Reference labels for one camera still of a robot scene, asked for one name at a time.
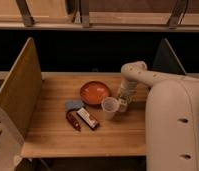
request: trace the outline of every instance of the shelf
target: shelf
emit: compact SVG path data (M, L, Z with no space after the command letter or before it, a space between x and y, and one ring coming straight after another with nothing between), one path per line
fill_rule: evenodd
M75 0L71 13L64 0L25 2L34 24L25 26L16 3L3 0L0 29L199 32L199 0Z

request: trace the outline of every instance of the wooden divider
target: wooden divider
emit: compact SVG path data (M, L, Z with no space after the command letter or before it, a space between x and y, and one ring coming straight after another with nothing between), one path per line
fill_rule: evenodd
M29 38L0 88L0 120L22 144L42 85L34 41Z

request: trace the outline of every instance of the cup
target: cup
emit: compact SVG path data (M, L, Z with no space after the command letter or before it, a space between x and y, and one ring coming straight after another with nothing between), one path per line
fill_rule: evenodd
M119 110L119 102L114 97L105 97L101 102L104 119L111 120Z

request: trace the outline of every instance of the wooden panel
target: wooden panel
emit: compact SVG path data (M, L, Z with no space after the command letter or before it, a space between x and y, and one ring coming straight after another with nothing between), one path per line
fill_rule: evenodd
M0 88L0 120L23 142L42 79L33 39L26 45Z
M139 85L127 113L113 121L103 119L101 108L86 106L100 122L92 131L78 118L81 132L65 118L66 100L79 99L79 91L88 81L102 81L116 96L119 75L66 75L46 78L22 148L23 157L87 157L145 155L145 101L148 89Z
M70 22L65 0L26 0L36 22ZM0 21L22 21L15 0L0 0Z
M31 15L36 22L67 22L68 15L65 0L26 0Z
M0 0L0 21L22 21L15 0Z
M171 13L90 12L90 23L166 25L170 15Z

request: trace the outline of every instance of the dark background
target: dark background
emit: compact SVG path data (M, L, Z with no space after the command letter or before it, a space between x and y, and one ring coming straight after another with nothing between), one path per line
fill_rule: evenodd
M8 71L33 37L42 71L119 72L127 62L152 66L167 38L187 72L199 72L199 33L0 30L0 71Z

